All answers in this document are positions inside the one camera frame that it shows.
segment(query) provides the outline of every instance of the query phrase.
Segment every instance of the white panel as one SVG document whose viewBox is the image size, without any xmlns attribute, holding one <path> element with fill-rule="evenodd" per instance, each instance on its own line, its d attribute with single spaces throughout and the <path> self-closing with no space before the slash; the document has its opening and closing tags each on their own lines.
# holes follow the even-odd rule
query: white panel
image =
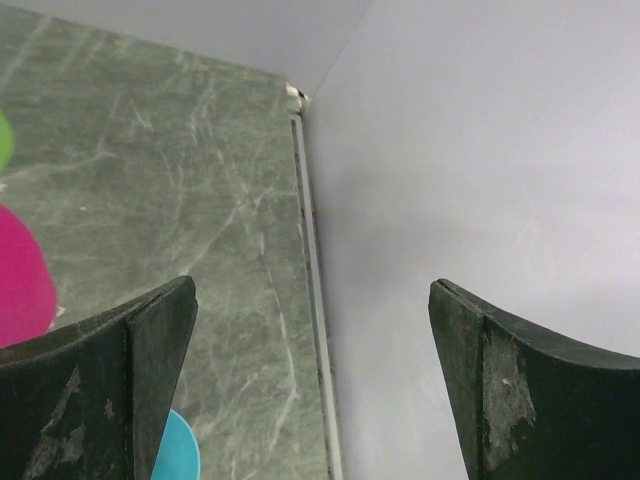
<svg viewBox="0 0 640 480">
<path fill-rule="evenodd" d="M 372 0 L 0 0 L 284 74 L 312 93 Z"/>
<path fill-rule="evenodd" d="M 640 354 L 640 3 L 380 0 L 307 116 L 347 478 L 466 478 L 447 277 Z"/>
</svg>

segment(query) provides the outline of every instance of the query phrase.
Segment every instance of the marble countertop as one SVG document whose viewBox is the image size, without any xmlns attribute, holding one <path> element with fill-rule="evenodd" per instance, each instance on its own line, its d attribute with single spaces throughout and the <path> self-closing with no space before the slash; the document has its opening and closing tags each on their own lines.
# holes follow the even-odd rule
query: marble countertop
<svg viewBox="0 0 640 480">
<path fill-rule="evenodd" d="M 41 243 L 56 326 L 189 274 L 174 408 L 202 478 L 326 479 L 282 78 L 0 6 L 0 202 Z"/>
</svg>

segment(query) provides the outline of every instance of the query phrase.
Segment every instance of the cyan object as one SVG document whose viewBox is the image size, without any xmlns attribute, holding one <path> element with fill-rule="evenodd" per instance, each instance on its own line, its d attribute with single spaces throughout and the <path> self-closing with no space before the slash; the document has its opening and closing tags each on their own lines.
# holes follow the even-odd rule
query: cyan object
<svg viewBox="0 0 640 480">
<path fill-rule="evenodd" d="M 198 442 L 175 410 L 169 412 L 151 480 L 200 480 Z"/>
</svg>

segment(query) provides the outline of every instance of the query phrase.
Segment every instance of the dark green curved object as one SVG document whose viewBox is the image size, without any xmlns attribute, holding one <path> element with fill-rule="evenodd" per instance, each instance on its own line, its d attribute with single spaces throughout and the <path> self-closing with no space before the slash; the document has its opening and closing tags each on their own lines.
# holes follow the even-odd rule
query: dark green curved object
<svg viewBox="0 0 640 480">
<path fill-rule="evenodd" d="M 198 306 L 190 277 L 0 349 L 7 480 L 149 480 Z"/>
<path fill-rule="evenodd" d="M 447 280 L 429 315 L 470 480 L 640 479 L 640 359 Z"/>
</svg>

